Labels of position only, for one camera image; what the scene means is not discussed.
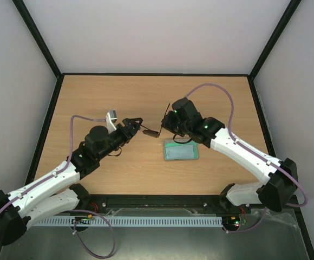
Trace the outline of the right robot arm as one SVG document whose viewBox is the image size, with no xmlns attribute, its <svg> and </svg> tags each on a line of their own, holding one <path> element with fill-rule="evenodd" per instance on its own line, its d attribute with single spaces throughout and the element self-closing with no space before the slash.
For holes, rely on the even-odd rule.
<svg viewBox="0 0 314 260">
<path fill-rule="evenodd" d="M 263 153 L 231 133 L 219 120 L 203 118 L 186 97 L 173 103 L 172 108 L 161 121 L 164 129 L 181 137 L 187 135 L 196 143 L 226 155 L 257 178 L 256 183 L 229 184 L 220 198 L 224 211 L 232 212 L 244 204 L 262 204 L 280 212 L 288 204 L 297 189 L 293 160 L 282 161 Z"/>
</svg>

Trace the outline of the light blue cleaning cloth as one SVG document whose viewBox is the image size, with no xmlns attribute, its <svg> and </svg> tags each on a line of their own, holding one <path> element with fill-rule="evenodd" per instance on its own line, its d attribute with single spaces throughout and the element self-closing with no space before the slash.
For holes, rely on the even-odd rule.
<svg viewBox="0 0 314 260">
<path fill-rule="evenodd" d="M 188 160 L 194 159 L 193 145 L 172 146 L 165 148 L 166 160 Z"/>
</svg>

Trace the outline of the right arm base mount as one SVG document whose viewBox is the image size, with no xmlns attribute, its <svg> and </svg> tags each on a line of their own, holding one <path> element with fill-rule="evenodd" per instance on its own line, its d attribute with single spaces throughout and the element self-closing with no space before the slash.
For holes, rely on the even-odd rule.
<svg viewBox="0 0 314 260">
<path fill-rule="evenodd" d="M 251 209 L 245 205 L 234 206 L 225 197 L 213 195 L 202 197 L 203 210 L 206 214 L 219 216 L 236 216 L 242 213 L 251 213 Z"/>
</svg>

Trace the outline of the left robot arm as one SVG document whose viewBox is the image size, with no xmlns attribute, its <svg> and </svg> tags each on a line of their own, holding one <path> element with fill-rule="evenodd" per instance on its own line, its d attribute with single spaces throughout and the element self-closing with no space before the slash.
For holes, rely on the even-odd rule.
<svg viewBox="0 0 314 260">
<path fill-rule="evenodd" d="M 78 148 L 70 145 L 67 159 L 49 173 L 19 189 L 0 190 L 0 243 L 17 241 L 35 223 L 63 211 L 78 209 L 87 196 L 77 181 L 100 167 L 100 161 L 122 147 L 139 131 L 142 118 L 126 118 L 114 125 L 94 126 Z"/>
</svg>

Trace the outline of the dark round sunglasses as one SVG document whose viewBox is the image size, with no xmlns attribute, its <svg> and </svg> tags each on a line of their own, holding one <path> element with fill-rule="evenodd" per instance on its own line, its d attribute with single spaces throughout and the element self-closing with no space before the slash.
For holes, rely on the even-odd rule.
<svg viewBox="0 0 314 260">
<path fill-rule="evenodd" d="M 161 134 L 161 131 L 162 131 L 162 126 L 160 127 L 160 129 L 158 131 L 152 130 L 152 129 L 150 129 L 146 126 L 143 126 L 143 125 L 141 125 L 141 127 L 143 128 L 143 130 L 142 130 L 143 134 L 150 136 L 150 137 L 153 137 L 153 138 L 158 138 Z"/>
</svg>

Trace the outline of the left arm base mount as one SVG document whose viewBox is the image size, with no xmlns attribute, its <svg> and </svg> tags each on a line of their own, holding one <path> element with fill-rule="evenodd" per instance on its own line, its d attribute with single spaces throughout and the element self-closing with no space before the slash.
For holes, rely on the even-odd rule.
<svg viewBox="0 0 314 260">
<path fill-rule="evenodd" d="M 66 201 L 71 202 L 71 204 L 75 204 L 74 207 L 64 207 L 65 210 L 60 211 L 56 214 L 56 216 L 87 216 L 94 215 L 95 213 L 104 213 L 107 206 L 107 196 L 99 195 L 99 194 L 91 194 L 90 197 L 78 199 L 77 196 L 74 198 L 67 197 Z"/>
</svg>

